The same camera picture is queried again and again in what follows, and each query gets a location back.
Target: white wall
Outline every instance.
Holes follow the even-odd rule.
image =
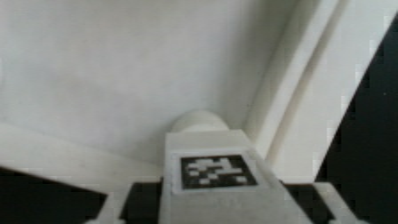
[[[294,1],[0,0],[1,120],[157,161],[191,109],[239,127]]]

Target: white surface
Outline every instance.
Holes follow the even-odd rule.
[[[300,0],[268,65],[245,132],[264,158],[337,0]]]
[[[175,118],[239,127],[294,6],[278,0],[0,0],[3,121],[156,162]]]
[[[275,175],[287,183],[307,183],[314,180],[348,102],[396,11],[396,0],[339,1],[266,157]]]
[[[109,194],[134,181],[159,180],[161,169],[0,123],[0,164],[46,179]]]

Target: white panel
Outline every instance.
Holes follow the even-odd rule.
[[[0,164],[101,193],[118,193],[134,181],[159,180],[161,169],[0,123]]]
[[[179,115],[232,128],[294,1],[0,0],[3,120],[156,162]]]
[[[337,0],[300,0],[264,73],[245,132],[264,157]]]
[[[266,157],[273,172],[287,183],[314,180],[346,102],[396,10],[396,0],[339,2]]]

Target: white plastic part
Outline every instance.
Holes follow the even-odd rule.
[[[227,131],[229,127],[218,115],[205,110],[197,110],[182,115],[172,126],[170,132]]]
[[[85,224],[124,224],[124,220],[117,220],[113,223],[101,223],[101,221],[90,220],[85,222]]]

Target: qr-like tag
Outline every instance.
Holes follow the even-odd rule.
[[[257,185],[241,155],[181,158],[182,189]]]

